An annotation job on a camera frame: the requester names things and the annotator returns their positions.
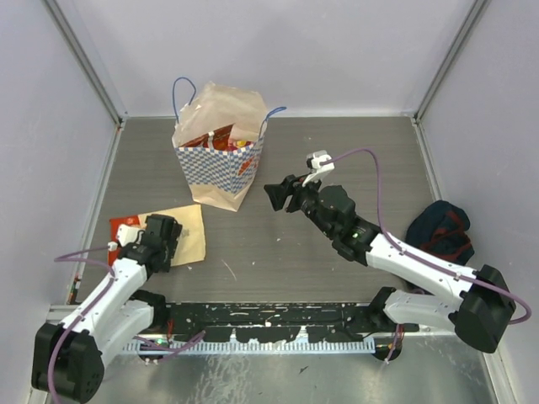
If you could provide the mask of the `cream red cassava chips bag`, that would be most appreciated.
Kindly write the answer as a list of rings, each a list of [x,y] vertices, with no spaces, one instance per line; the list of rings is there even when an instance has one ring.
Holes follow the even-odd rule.
[[[120,225],[145,228],[146,218],[152,214],[172,216],[183,227],[171,262],[173,267],[197,263],[205,259],[205,228],[201,205],[186,205],[167,210],[111,218],[109,220],[111,239],[116,240],[116,233]]]

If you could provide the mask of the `red Doritos bag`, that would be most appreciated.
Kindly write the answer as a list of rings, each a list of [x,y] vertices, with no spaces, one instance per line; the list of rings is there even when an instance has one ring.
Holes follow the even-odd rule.
[[[191,141],[182,144],[182,147],[203,147],[206,149],[215,149],[218,151],[229,152],[234,148],[230,140],[233,125],[223,126],[202,136],[198,136]]]

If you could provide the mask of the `colourful candy bag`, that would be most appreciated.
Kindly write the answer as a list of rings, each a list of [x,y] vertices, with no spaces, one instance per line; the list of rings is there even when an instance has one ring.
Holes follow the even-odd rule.
[[[252,144],[253,143],[251,141],[233,140],[232,138],[228,137],[225,151],[234,152],[236,150],[251,146]]]

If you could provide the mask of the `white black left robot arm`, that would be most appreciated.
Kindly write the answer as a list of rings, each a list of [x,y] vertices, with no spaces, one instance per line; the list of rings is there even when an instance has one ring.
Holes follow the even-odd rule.
[[[93,398],[112,359],[140,332],[159,333],[168,325],[163,295],[142,287],[172,267],[182,226],[172,216],[151,214],[144,227],[120,225],[106,250],[116,260],[87,298],[57,324],[35,335],[30,383],[61,398],[86,403]]]

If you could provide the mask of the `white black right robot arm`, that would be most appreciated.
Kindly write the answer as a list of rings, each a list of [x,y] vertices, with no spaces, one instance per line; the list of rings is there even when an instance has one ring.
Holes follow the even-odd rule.
[[[371,325],[381,332],[396,324],[418,324],[454,332],[464,343],[492,354],[515,313],[503,275],[484,265],[475,270],[429,255],[387,236],[355,212],[355,202],[340,185],[323,187],[307,177],[289,175],[264,191],[273,210],[302,212],[342,258],[380,269],[422,289],[414,295],[383,290],[372,301]]]

